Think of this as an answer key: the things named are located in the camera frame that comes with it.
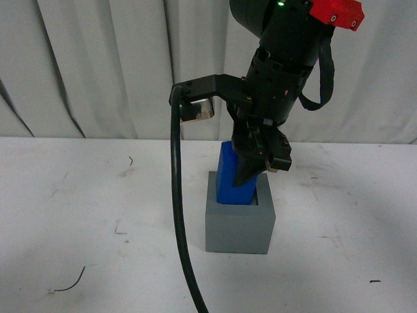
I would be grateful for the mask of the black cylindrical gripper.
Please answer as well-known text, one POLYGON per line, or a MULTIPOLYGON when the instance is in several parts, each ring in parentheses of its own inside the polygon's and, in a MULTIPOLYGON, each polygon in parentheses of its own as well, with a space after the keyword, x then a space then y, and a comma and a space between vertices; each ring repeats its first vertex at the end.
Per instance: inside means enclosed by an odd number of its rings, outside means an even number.
POLYGON ((244 80, 251 107, 246 112, 236 105, 227 107, 238 155, 233 186, 242 186, 265 170, 289 170, 291 146, 279 126, 286 122, 312 69, 284 63, 264 48, 256 50, 244 80))

